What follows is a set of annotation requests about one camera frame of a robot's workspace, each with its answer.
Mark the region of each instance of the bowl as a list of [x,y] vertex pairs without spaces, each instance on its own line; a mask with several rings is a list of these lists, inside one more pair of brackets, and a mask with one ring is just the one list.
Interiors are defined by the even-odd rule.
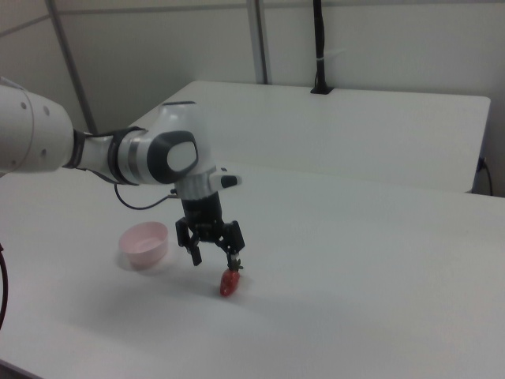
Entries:
[[152,266],[168,251],[168,229],[155,221],[139,223],[123,233],[119,249],[132,265],[142,268]]

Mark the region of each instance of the black cable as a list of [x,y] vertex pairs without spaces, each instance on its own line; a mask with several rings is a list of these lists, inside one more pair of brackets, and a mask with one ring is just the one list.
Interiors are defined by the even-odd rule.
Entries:
[[163,203],[167,199],[177,199],[178,198],[177,195],[166,195],[164,198],[159,199],[154,204],[148,205],[147,207],[134,207],[134,206],[128,204],[126,201],[124,201],[121,198],[121,195],[119,194],[119,191],[118,191],[118,185],[117,184],[114,184],[114,192],[116,193],[116,196],[118,197],[118,200],[121,202],[121,204],[123,204],[125,207],[133,209],[135,211],[145,211],[146,209],[154,208],[156,205],[159,205],[159,204]]
[[486,170],[486,173],[488,174],[488,180],[489,180],[489,195],[493,196],[492,194],[492,180],[491,180],[491,172],[489,172],[489,167],[487,163],[484,161],[482,163],[482,168]]
[[9,281],[7,279],[6,261],[3,259],[3,248],[0,244],[0,269],[2,271],[2,307],[0,308],[0,329],[2,329],[3,320],[6,318],[7,298],[9,297]]

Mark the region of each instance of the white tabletop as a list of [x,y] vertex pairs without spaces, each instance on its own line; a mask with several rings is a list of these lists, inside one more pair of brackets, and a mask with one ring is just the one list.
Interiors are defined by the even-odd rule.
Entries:
[[[135,272],[128,227],[170,228],[179,201],[120,205],[92,174],[0,180],[10,301],[0,358],[47,379],[454,378],[505,371],[505,202],[227,164],[222,192],[246,247],[238,292],[224,254]],[[145,205],[166,188],[122,189]]]
[[[216,156],[463,193],[472,189],[489,99],[193,82],[170,101],[205,113]],[[152,124],[156,111],[135,125]]]

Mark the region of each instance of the red strawberry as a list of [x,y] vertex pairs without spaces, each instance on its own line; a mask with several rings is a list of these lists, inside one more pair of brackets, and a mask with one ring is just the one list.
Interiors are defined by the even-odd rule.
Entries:
[[238,271],[226,270],[221,277],[221,287],[219,292],[222,296],[228,297],[235,292],[238,287],[240,273]]

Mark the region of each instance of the table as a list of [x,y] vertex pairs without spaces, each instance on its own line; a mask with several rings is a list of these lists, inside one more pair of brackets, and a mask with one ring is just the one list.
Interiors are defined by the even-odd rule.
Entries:
[[[473,187],[490,100],[196,81],[169,101],[204,111],[230,162],[458,193]],[[149,127],[157,110],[134,125]]]
[[[0,358],[45,379],[461,378],[505,370],[502,199],[221,163],[246,247],[226,259],[175,246],[179,201],[135,212],[90,173],[0,180],[10,301]],[[124,188],[144,205],[167,188]],[[118,238],[170,228],[172,255],[133,271]]]

